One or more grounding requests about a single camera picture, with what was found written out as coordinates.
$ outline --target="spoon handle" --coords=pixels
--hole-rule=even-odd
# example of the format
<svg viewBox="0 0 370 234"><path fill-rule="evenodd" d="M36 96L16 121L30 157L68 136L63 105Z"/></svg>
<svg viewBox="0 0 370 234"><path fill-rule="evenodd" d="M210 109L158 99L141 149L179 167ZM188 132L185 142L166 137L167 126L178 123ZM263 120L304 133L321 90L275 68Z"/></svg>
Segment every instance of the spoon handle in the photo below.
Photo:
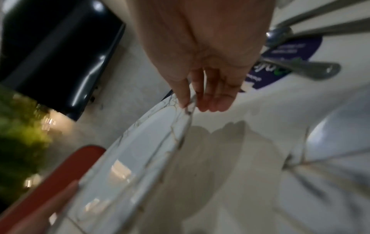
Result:
<svg viewBox="0 0 370 234"><path fill-rule="evenodd" d="M289 39L316 35L340 35L360 32L370 32L370 18L306 30L293 34Z"/></svg>
<svg viewBox="0 0 370 234"><path fill-rule="evenodd" d="M308 61L297 61L297 60L280 60L260 57L260 62L266 62L273 64L294 73L306 76L313 80L323 80L331 78L340 72L341 66L338 63L333 62L308 62Z"/></svg>
<svg viewBox="0 0 370 234"><path fill-rule="evenodd" d="M304 20L323 15L328 12L332 12L359 2L364 2L367 0L336 0L333 2L330 2L328 4L325 4L323 6L320 6L318 8L315 8L313 10L310 10L308 12L299 14L297 16L294 16L292 18L289 18L287 20L284 20L283 22L277 24L275 27L289 27L293 24L297 24L299 22L302 22Z"/></svg>

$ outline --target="hand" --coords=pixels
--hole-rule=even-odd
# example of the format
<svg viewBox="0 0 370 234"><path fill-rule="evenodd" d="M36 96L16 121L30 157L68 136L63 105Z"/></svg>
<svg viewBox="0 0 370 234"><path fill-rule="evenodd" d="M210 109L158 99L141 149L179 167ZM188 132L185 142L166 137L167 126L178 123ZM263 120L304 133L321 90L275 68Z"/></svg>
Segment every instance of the hand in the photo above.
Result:
<svg viewBox="0 0 370 234"><path fill-rule="evenodd" d="M34 213L26 217L8 234L43 234L50 226L49 217L59 212L78 190L78 182L74 181L67 188L55 195Z"/></svg>
<svg viewBox="0 0 370 234"><path fill-rule="evenodd" d="M128 0L139 39L180 106L226 111L265 42L274 0ZM204 90L204 72L207 83Z"/></svg>

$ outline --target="purple logo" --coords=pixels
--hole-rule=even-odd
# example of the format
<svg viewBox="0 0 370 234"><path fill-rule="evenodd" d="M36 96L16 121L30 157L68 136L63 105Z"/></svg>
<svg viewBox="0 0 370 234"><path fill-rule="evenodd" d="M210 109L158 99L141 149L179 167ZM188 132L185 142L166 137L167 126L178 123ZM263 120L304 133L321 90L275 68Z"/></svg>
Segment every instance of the purple logo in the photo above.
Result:
<svg viewBox="0 0 370 234"><path fill-rule="evenodd" d="M262 56L279 59L308 60L320 47L322 37L296 39L276 48L269 49ZM264 62L257 62L242 85L241 92L263 88L288 75L291 71Z"/></svg>

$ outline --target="gray floor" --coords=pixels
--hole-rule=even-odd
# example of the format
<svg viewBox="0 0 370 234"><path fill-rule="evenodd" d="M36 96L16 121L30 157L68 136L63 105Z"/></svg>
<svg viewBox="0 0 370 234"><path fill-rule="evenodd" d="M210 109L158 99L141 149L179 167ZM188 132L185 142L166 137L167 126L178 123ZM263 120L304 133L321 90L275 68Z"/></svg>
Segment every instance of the gray floor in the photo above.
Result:
<svg viewBox="0 0 370 234"><path fill-rule="evenodd" d="M100 91L81 118L56 118L58 134L47 151L48 174L84 145L108 148L131 124L161 101L170 90L148 60L130 27L102 77Z"/></svg>

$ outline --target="table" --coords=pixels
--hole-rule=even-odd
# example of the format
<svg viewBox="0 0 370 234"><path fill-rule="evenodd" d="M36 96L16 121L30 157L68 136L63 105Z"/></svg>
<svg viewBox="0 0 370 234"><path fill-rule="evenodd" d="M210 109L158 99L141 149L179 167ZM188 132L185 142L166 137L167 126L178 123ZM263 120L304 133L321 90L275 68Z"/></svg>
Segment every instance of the table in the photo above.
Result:
<svg viewBox="0 0 370 234"><path fill-rule="evenodd" d="M296 0L275 14L273 24L317 4ZM293 30L363 18L369 16L369 8L370 2L364 2L302 22ZM276 213L275 199L284 160L307 126L369 83L368 41L369 33L323 39L310 59L339 62L343 70L332 79L314 82L289 74L259 90L240 93L227 112L196 111L162 183L122 233L279 233L284 220ZM117 141L102 160L116 145Z"/></svg>

